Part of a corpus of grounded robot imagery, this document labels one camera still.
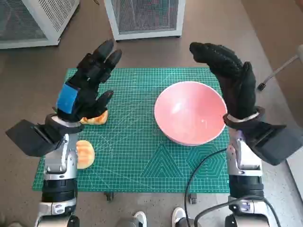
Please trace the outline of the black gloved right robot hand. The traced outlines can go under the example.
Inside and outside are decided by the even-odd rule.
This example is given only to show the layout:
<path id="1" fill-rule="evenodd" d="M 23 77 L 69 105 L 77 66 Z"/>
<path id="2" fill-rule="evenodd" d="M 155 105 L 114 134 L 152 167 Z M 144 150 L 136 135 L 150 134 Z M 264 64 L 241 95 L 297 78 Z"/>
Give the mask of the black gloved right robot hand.
<path id="1" fill-rule="evenodd" d="M 189 50 L 196 62 L 207 64 L 215 75 L 229 115 L 243 120 L 257 112 L 256 78 L 249 61 L 243 63 L 223 45 L 192 42 Z"/>

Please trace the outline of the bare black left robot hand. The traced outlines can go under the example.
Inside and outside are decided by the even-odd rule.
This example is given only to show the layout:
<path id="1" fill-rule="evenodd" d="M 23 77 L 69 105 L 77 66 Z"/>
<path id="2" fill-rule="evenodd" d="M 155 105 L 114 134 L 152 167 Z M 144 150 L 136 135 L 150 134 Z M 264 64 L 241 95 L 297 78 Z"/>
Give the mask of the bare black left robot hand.
<path id="1" fill-rule="evenodd" d="M 122 56 L 122 50 L 113 51 L 113 40 L 104 41 L 93 53 L 87 53 L 76 67 L 77 71 L 59 93 L 57 115 L 67 122 L 79 122 L 102 115 L 107 110 L 113 91 L 98 95 L 99 85 L 111 76 Z"/>

